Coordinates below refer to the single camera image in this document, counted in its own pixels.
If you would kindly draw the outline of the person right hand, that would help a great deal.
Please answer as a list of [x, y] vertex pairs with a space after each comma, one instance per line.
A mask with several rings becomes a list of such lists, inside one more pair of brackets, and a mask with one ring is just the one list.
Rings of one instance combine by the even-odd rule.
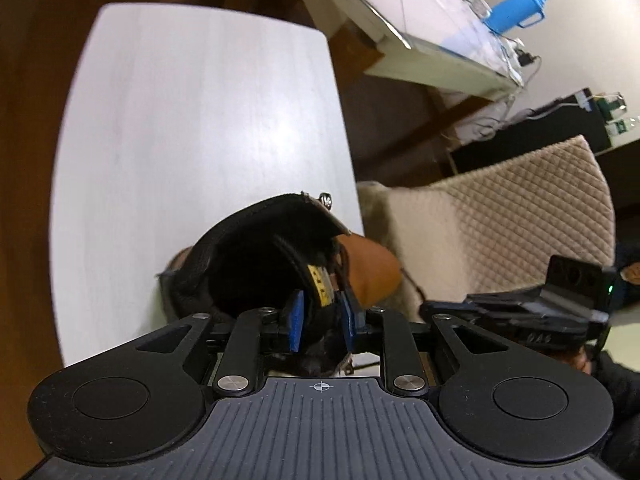
[[561, 356], [560, 360], [575, 370], [580, 370], [587, 375], [591, 375], [596, 369], [596, 364], [593, 363], [591, 353], [586, 347], [582, 347], [574, 353]]

